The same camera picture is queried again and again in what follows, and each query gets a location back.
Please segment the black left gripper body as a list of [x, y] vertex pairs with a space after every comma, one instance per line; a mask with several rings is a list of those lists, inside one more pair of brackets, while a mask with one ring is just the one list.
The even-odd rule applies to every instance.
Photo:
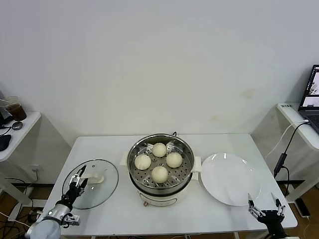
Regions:
[[75, 182], [72, 182], [69, 185], [68, 191], [62, 195], [60, 202], [64, 205], [73, 205], [79, 194], [80, 188], [76, 186]]

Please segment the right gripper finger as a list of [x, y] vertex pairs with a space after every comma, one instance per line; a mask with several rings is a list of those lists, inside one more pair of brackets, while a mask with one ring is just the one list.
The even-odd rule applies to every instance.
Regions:
[[277, 215], [278, 216], [284, 216], [284, 210], [285, 210], [285, 208], [286, 208], [286, 206], [285, 205], [282, 205], [282, 203], [281, 203], [281, 201], [279, 200], [279, 198], [278, 197], [276, 197], [273, 193], [271, 193], [271, 196], [272, 196], [272, 198], [273, 198], [273, 200], [274, 200], [274, 202], [275, 202], [275, 205], [276, 205], [276, 207], [277, 207]]
[[259, 218], [262, 217], [262, 211], [259, 210], [257, 207], [255, 207], [255, 204], [252, 200], [251, 195], [248, 193], [248, 205], [249, 205], [249, 213], [254, 217], [254, 218]]

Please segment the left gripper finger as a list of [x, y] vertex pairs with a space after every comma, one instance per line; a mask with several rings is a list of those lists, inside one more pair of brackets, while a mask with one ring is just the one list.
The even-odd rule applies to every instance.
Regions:
[[87, 183], [88, 183], [88, 178], [85, 178], [81, 182], [81, 184], [77, 187], [77, 197], [80, 197], [84, 193], [84, 190], [85, 190], [85, 187], [87, 186]]
[[71, 176], [69, 181], [69, 185], [87, 185], [87, 178], [82, 179], [82, 175], [84, 174], [86, 169], [86, 165], [81, 167], [75, 174]]

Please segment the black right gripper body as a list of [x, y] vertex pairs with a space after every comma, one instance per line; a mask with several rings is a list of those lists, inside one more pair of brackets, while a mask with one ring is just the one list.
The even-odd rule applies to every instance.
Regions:
[[287, 237], [287, 233], [281, 224], [283, 219], [284, 216], [279, 215], [278, 212], [274, 210], [262, 210], [262, 214], [257, 217], [257, 221], [267, 227], [267, 239], [284, 239]]

